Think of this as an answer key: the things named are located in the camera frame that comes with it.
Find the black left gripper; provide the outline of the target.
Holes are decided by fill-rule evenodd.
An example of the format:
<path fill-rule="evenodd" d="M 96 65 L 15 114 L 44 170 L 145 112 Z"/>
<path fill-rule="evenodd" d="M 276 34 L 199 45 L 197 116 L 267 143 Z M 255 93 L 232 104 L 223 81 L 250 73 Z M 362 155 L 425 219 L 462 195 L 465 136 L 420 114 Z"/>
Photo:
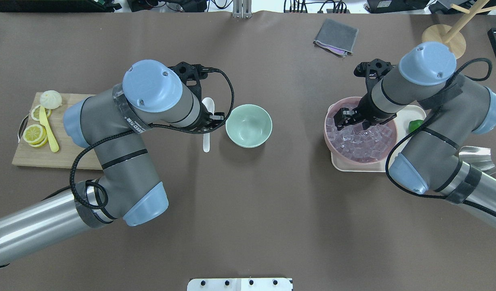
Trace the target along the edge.
<path fill-rule="evenodd" d="M 211 69 L 201 64 L 189 64 L 185 61 L 170 66 L 182 82 L 180 100 L 171 110 L 169 125 L 187 131 L 210 131 L 225 119 L 224 112 L 211 113 L 202 103 L 202 87 L 200 81 L 208 77 Z"/>

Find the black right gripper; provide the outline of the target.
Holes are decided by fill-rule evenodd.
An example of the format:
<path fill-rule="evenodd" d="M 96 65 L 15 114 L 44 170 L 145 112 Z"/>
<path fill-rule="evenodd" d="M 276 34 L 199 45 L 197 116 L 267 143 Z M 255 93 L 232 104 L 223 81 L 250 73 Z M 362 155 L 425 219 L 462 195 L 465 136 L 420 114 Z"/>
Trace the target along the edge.
<path fill-rule="evenodd" d="M 393 65 L 390 62 L 381 59 L 363 61 L 355 67 L 354 75 L 366 80 L 367 93 L 361 98 L 355 109 L 340 108 L 334 114 L 333 120 L 337 131 L 357 123 L 362 123 L 362 130 L 367 130 L 377 124 L 388 123 L 397 117 L 397 114 L 379 109 L 372 100 L 372 90 L 392 68 Z"/>

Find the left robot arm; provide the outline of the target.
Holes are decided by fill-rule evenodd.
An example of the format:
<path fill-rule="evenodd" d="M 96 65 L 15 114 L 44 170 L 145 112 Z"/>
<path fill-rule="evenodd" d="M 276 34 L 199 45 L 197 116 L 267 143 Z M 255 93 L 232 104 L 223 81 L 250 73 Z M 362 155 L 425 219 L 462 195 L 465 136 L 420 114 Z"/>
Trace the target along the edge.
<path fill-rule="evenodd" d="M 69 184 L 0 219 L 0 269 L 116 219 L 137 226 L 162 214 L 168 198 L 141 134 L 153 128 L 207 134 L 222 127 L 229 114 L 212 113 L 201 99 L 200 81 L 209 73 L 225 76 L 200 64 L 167 67 L 145 59 L 121 83 L 69 107 L 65 132 L 82 148 Z"/>

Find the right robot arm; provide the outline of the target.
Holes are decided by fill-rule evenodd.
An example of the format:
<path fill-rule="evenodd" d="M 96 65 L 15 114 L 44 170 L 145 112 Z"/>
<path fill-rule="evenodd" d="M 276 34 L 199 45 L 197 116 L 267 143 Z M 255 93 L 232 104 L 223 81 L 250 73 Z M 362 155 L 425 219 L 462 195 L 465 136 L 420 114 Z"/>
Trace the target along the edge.
<path fill-rule="evenodd" d="M 406 193 L 447 201 L 496 227 L 496 179 L 458 154 L 470 134 L 486 134 L 496 126 L 496 93 L 480 84 L 485 77 L 462 73 L 479 61 L 488 65 L 489 77 L 489 59 L 472 59 L 457 69 L 455 55 L 436 41 L 414 47 L 396 66 L 381 59 L 363 61 L 354 74 L 366 79 L 367 92 L 355 109 L 338 110 L 334 123 L 338 130 L 356 124 L 367 129 L 392 121 L 418 102 L 429 114 L 401 140 L 405 147 L 393 162 L 388 156 L 388 179 Z"/>

